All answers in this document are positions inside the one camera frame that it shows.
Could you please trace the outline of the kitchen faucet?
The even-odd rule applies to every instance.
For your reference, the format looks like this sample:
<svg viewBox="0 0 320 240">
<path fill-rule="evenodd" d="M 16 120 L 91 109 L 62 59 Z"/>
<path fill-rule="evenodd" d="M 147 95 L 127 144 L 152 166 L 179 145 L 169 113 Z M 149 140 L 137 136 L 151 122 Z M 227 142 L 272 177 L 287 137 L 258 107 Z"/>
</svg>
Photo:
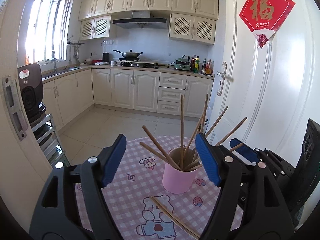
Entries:
<svg viewBox="0 0 320 240">
<path fill-rule="evenodd" d="M 55 51 L 54 51 L 54 50 L 52 50 L 52 58 L 51 58 L 51 61 L 52 61 L 53 64 L 54 64 L 53 73 L 56 74 L 56 73 L 57 73 L 57 65 L 56 65 L 57 58 L 56 58 L 56 56 L 55 56 Z"/>
</svg>

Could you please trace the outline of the dark rice cooker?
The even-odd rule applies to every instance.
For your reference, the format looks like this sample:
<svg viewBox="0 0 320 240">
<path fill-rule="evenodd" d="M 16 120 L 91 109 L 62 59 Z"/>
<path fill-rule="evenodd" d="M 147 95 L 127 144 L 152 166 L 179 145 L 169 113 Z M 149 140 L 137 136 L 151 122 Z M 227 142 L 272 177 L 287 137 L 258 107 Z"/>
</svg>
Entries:
<svg viewBox="0 0 320 240">
<path fill-rule="evenodd" d="M 43 100 L 43 82 L 41 67 L 33 63 L 17 68 L 18 81 L 24 109 L 29 123 L 33 123 L 45 114 Z"/>
</svg>

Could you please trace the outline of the door frame strike plate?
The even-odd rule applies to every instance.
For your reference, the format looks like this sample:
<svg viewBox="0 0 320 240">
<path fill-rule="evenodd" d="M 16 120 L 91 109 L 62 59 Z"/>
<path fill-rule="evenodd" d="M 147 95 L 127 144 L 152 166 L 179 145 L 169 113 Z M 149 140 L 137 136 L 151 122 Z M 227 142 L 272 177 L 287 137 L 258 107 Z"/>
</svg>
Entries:
<svg viewBox="0 0 320 240">
<path fill-rule="evenodd" d="M 28 124 L 18 97 L 17 82 L 9 75 L 2 78 L 2 86 L 10 120 L 19 140 L 22 141 L 27 136 Z"/>
</svg>

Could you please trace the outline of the gas stove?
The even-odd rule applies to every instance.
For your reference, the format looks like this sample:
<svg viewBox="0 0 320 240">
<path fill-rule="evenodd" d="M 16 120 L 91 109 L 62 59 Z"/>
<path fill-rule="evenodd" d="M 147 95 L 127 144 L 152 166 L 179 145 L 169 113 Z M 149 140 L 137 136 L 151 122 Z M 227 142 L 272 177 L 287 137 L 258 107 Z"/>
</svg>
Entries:
<svg viewBox="0 0 320 240">
<path fill-rule="evenodd" d="M 111 61 L 111 66 L 115 67 L 139 67 L 139 68 L 152 68 L 158 69 L 160 65 L 153 61 L 141 61 L 140 59 L 135 60 L 124 60 L 119 59 L 117 61 Z"/>
</svg>

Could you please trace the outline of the pink cylindrical utensil cup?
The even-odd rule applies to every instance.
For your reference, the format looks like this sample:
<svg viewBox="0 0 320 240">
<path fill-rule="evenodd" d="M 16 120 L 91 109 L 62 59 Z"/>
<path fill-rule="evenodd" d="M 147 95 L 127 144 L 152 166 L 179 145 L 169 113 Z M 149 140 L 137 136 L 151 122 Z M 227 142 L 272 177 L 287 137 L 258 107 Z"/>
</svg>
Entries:
<svg viewBox="0 0 320 240">
<path fill-rule="evenodd" d="M 181 148 L 174 148 L 169 152 L 169 156 L 172 157 L 173 161 L 176 163 L 180 161 Z M 183 161 L 183 167 L 187 167 L 191 164 L 193 160 L 194 151 L 188 149 L 185 154 L 185 159 Z M 173 194 L 181 194 L 188 191 L 191 187 L 192 182 L 196 177 L 197 169 L 193 171 L 180 171 L 172 167 L 170 164 L 165 164 L 162 184 L 163 187 Z"/>
</svg>

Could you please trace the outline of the black electric kettle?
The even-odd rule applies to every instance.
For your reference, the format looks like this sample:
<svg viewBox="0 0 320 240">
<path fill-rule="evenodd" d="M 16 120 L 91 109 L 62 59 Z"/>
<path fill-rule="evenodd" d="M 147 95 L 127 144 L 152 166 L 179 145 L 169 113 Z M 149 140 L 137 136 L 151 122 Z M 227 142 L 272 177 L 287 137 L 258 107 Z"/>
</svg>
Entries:
<svg viewBox="0 0 320 240">
<path fill-rule="evenodd" d="M 110 55 L 109 55 L 109 53 L 103 53 L 102 60 L 103 60 L 103 62 L 110 62 Z"/>
</svg>

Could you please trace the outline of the dark sauce bottle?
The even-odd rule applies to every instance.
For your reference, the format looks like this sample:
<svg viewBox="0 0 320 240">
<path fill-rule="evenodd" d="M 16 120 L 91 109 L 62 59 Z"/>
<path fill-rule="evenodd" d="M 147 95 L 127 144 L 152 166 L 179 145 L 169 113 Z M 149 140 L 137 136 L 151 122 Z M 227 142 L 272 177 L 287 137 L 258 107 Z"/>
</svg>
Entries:
<svg viewBox="0 0 320 240">
<path fill-rule="evenodd" d="M 207 64 L 207 60 L 206 60 L 206 58 L 204 58 L 203 62 L 202 62 L 201 74 L 205 74 L 205 72 L 206 72 L 206 64 Z"/>
</svg>

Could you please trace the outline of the cream upper kitchen cabinets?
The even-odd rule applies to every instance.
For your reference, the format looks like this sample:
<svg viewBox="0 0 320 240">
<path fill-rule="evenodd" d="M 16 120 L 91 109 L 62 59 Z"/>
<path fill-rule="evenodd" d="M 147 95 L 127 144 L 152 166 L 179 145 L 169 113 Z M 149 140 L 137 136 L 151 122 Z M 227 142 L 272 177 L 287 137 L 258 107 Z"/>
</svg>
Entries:
<svg viewBox="0 0 320 240">
<path fill-rule="evenodd" d="M 82 0 L 80 39 L 109 38 L 114 27 L 165 29 L 169 38 L 212 45 L 219 0 Z"/>
</svg>

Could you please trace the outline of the cream lower kitchen cabinets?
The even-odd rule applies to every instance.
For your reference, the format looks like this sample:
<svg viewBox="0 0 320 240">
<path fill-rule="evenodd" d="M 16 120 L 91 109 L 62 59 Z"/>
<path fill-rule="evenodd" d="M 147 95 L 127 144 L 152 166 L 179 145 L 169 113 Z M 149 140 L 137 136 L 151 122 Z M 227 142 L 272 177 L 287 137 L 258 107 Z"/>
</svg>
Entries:
<svg viewBox="0 0 320 240">
<path fill-rule="evenodd" d="M 43 101 L 57 129 L 62 129 L 93 105 L 191 118 L 202 114 L 212 76 L 178 73 L 161 67 L 87 66 L 68 68 L 43 79 Z"/>
</svg>

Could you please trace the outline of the black wok with lid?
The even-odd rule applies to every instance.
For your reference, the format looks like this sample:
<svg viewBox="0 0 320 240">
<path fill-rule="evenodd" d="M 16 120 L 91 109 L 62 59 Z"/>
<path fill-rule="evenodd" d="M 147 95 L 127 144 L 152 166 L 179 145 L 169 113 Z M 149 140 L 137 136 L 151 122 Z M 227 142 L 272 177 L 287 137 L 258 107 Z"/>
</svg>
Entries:
<svg viewBox="0 0 320 240">
<path fill-rule="evenodd" d="M 134 60 L 139 58 L 140 55 L 143 54 L 143 52 L 137 53 L 137 52 L 133 52 L 132 50 L 130 51 L 125 51 L 125 52 L 121 52 L 119 50 L 113 50 L 115 52 L 118 52 L 122 55 L 122 57 L 126 60 Z"/>
</svg>

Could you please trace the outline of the orange sauce bottle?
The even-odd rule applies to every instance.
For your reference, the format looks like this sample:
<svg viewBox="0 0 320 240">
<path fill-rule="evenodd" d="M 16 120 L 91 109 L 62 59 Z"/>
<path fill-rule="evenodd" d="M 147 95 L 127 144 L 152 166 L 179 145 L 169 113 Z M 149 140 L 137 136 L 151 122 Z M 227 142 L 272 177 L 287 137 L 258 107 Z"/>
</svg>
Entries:
<svg viewBox="0 0 320 240">
<path fill-rule="evenodd" d="M 213 73 L 213 62 L 211 59 L 209 59 L 205 67 L 205 74 L 211 76 L 212 73 Z"/>
</svg>

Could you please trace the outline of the black range hood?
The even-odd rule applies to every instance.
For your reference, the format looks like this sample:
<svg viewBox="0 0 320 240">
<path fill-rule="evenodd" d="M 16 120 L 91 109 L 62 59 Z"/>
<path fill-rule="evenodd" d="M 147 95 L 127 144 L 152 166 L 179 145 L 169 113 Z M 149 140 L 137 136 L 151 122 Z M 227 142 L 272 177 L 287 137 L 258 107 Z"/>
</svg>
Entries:
<svg viewBox="0 0 320 240">
<path fill-rule="evenodd" d="M 112 24 L 123 29 L 169 29 L 169 19 L 154 17 L 150 11 L 133 11 L 131 18 L 120 18 Z"/>
</svg>

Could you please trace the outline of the hanging utensil wall rack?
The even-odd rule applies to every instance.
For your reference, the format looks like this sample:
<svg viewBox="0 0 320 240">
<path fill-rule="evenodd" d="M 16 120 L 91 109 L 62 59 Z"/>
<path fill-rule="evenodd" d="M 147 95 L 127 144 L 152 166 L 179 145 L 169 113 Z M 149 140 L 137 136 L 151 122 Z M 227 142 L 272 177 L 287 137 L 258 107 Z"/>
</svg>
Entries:
<svg viewBox="0 0 320 240">
<path fill-rule="evenodd" d="M 85 43 L 80 40 L 75 40 L 74 35 L 71 35 L 69 38 L 67 38 L 67 47 L 69 49 L 69 64 L 80 64 L 80 47 L 84 44 Z"/>
</svg>

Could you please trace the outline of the pink checkered tablecloth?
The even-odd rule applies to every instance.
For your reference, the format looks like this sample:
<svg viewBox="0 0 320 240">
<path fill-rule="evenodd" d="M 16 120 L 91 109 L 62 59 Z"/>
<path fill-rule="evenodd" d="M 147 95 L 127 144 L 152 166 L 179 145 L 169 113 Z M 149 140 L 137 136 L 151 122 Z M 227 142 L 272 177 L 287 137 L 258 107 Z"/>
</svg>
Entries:
<svg viewBox="0 0 320 240">
<path fill-rule="evenodd" d="M 220 189 L 211 183 L 204 168 L 183 194 L 172 194 L 162 184 L 165 162 L 140 146 L 154 146 L 148 137 L 127 142 L 126 152 L 112 183 L 102 190 L 108 209 L 124 239 L 191 239 L 172 221 L 151 222 L 143 218 L 148 197 L 169 202 L 173 214 L 201 234 L 210 218 Z"/>
</svg>

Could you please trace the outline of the white door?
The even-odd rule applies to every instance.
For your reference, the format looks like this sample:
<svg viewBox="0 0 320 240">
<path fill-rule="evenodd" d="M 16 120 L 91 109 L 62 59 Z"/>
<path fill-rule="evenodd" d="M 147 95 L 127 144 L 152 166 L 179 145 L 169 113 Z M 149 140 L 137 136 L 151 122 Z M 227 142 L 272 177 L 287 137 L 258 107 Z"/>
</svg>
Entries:
<svg viewBox="0 0 320 240">
<path fill-rule="evenodd" d="M 239 16 L 245 1 L 224 1 L 226 79 L 211 114 L 212 121 L 222 119 L 208 141 L 219 142 L 247 117 L 232 138 L 296 165 L 308 120 L 319 121 L 319 7 L 293 0 L 284 23 L 260 48 Z"/>
</svg>

